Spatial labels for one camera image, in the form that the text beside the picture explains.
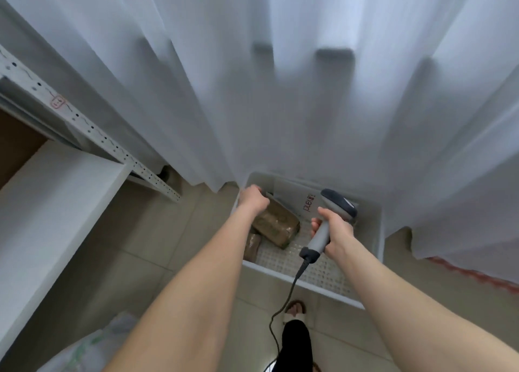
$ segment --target person's right arm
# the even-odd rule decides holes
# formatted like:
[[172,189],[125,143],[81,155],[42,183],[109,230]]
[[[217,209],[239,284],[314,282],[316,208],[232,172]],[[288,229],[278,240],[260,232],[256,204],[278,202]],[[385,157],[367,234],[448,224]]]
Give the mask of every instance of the person's right arm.
[[[455,315],[383,265],[350,224],[319,208],[330,222],[326,254],[341,268],[403,372],[517,372],[519,353]],[[321,221],[312,220],[312,235]]]

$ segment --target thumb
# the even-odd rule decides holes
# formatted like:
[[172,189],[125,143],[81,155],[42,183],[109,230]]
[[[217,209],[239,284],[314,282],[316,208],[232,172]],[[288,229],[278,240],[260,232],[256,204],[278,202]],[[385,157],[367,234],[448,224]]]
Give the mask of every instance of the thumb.
[[319,207],[317,208],[317,211],[319,212],[319,214],[325,218],[326,220],[330,221],[332,220],[334,217],[338,217],[339,219],[341,219],[341,217],[336,214],[335,212],[332,212],[331,210],[329,209],[326,209],[326,208],[323,208],[323,207]]

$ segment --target black cord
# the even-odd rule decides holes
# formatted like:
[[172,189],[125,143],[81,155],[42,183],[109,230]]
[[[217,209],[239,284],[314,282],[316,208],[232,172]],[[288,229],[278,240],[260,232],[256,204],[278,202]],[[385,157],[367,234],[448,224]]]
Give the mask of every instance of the black cord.
[[270,333],[272,334],[272,337],[274,338],[274,340],[276,341],[276,347],[278,348],[278,355],[276,356],[275,359],[273,359],[268,365],[267,367],[263,370],[263,372],[266,372],[267,369],[269,369],[270,365],[272,365],[279,357],[279,352],[280,352],[280,349],[279,349],[279,342],[278,342],[278,339],[276,338],[276,335],[274,335],[274,331],[272,331],[272,323],[274,322],[274,318],[280,314],[281,312],[283,312],[285,310],[285,308],[287,307],[288,303],[290,302],[290,297],[292,296],[292,292],[294,291],[294,287],[295,287],[295,283],[297,282],[297,280],[301,277],[302,273],[306,270],[306,268],[308,267],[308,265],[310,264],[309,261],[307,260],[304,260],[301,264],[301,267],[299,268],[299,271],[297,271],[297,273],[295,274],[295,278],[294,278],[294,282],[292,282],[292,286],[290,287],[290,291],[289,291],[289,296],[287,297],[287,300],[285,301],[285,303],[283,304],[283,306],[281,307],[280,310],[278,310],[276,313],[274,313],[272,315],[272,317],[270,318],[270,323],[268,325],[268,329],[270,330]]

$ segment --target person's left arm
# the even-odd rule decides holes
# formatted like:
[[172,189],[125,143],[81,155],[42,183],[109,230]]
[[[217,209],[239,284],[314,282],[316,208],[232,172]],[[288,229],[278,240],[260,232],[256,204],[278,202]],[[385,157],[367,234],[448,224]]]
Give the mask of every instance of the person's left arm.
[[104,372],[217,369],[245,241],[269,204],[252,185],[211,240],[160,293]]

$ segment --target white plastic basket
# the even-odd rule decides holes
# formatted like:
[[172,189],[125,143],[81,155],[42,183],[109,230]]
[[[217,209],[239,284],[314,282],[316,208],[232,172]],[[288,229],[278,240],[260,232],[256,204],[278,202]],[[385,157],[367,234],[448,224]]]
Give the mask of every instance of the white plastic basket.
[[[300,185],[310,187],[319,193],[326,186],[315,185],[301,180],[285,179],[277,175],[253,172],[247,179],[246,186],[258,185],[263,190],[273,193],[276,179],[284,179]],[[351,198],[358,205],[358,219],[355,225],[355,237],[380,261],[384,256],[384,228],[383,211],[379,204],[366,200],[361,196],[337,190],[347,198]],[[238,203],[236,198],[233,211]],[[243,261],[243,265],[267,275],[275,276],[284,281],[292,283],[294,276],[301,266],[302,259],[299,251],[310,242],[310,223],[301,220],[301,230],[285,250],[264,240],[258,249],[256,263]],[[342,274],[338,266],[324,254],[319,260],[308,266],[306,272],[297,281],[297,285],[315,291],[324,296],[348,303],[357,308],[364,306],[355,293],[352,285]]]

